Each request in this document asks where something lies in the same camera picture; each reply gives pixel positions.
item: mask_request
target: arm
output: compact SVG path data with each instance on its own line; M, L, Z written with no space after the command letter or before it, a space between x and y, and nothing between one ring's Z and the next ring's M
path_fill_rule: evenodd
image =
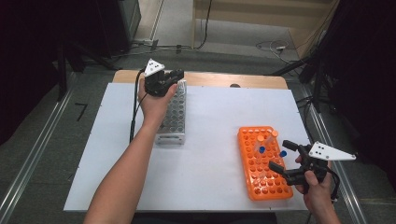
M314 172L305 172L305 179L309 185L308 193L304 195L304 202L308 210L315 217L319 224L340 224L337 214L332 207L331 185L332 175L326 174L326 177L321 183L318 182ZM303 186L296 186L297 190L301 193L304 192Z
M142 127L102 180L84 223L131 223L146 179L155 134L176 90L175 84L162 98L150 95L144 98ZM145 94L144 79L141 79L138 98L142 99Z

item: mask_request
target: blue cap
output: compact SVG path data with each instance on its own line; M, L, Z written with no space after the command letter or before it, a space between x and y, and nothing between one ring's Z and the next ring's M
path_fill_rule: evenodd
M262 153L264 153L264 151L265 151L265 147L260 147L259 148L259 152L262 154Z
M287 153L285 150L282 150L282 151L279 153L279 156L280 156L280 157L285 157L286 155L288 155L288 153Z

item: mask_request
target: orange test tube rack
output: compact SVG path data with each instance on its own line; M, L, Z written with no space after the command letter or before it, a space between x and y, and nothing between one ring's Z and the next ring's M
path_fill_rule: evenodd
M285 167L279 156L280 149L276 138L265 146L265 151L255 151L258 135L267 139L274 129L271 126L241 127L238 132L238 143L247 183L247 193L252 201L280 200L293 196L291 186L276 172L269 169L269 161Z

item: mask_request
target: human hand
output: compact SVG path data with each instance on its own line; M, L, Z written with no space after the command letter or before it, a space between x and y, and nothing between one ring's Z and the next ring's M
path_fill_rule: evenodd
M143 125L158 129L163 122L169 101L177 91L177 84L172 85L164 97L151 96L145 91L145 79L139 81L138 101L144 115Z
M296 162L301 162L302 158L299 156L296 159ZM331 184L332 184L332 175L327 173L325 178L321 183L318 182L317 177L314 172L306 171L305 179L309 185L308 193L304 195L304 202L306 208L316 217L319 216L320 213L324 213L324 211L328 211L328 209L332 209L332 200L331 200ZM304 192L304 186L299 185L295 186L295 188L300 192Z

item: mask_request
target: white tabletop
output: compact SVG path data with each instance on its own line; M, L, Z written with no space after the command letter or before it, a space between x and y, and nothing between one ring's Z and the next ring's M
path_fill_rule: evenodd
M129 141L134 84L109 83L81 157L65 211L86 211L99 183ZM294 188L287 200L253 202L237 143L240 127L272 126L277 139L309 143L291 91L187 88L186 143L154 145L138 211L306 210ZM136 130L142 123L139 111ZM288 169L298 153L288 151Z

